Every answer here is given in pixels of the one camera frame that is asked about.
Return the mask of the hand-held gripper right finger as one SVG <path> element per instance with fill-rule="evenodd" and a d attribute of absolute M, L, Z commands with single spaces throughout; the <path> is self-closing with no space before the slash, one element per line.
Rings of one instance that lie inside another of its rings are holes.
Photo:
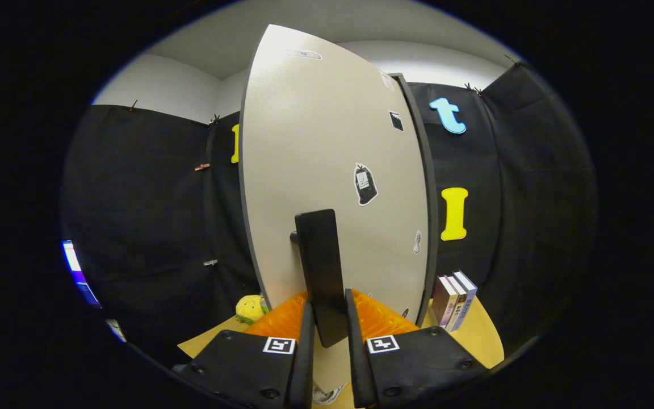
<path fill-rule="evenodd" d="M 364 339 L 355 293 L 343 293 L 356 408 L 418 408 L 488 377 L 485 365 L 437 326 Z"/>

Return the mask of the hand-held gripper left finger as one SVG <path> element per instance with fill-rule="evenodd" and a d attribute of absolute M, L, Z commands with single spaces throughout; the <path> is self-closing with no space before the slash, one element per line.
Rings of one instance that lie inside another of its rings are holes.
<path fill-rule="evenodd" d="M 173 371 L 235 408 L 310 408 L 316 323 L 301 292 L 243 332 L 224 329 Z"/>

